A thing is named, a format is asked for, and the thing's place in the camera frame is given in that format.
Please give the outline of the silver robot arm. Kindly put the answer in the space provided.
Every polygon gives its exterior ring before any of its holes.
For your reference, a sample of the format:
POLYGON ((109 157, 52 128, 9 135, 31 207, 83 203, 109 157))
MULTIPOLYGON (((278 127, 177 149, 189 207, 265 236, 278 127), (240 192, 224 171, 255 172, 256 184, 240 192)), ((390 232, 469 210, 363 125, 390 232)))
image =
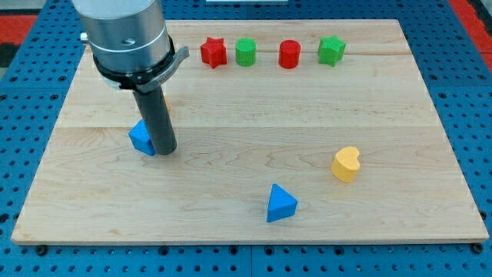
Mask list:
POLYGON ((160 88, 189 56, 175 49, 159 0, 73 0, 94 63, 123 89, 160 88))

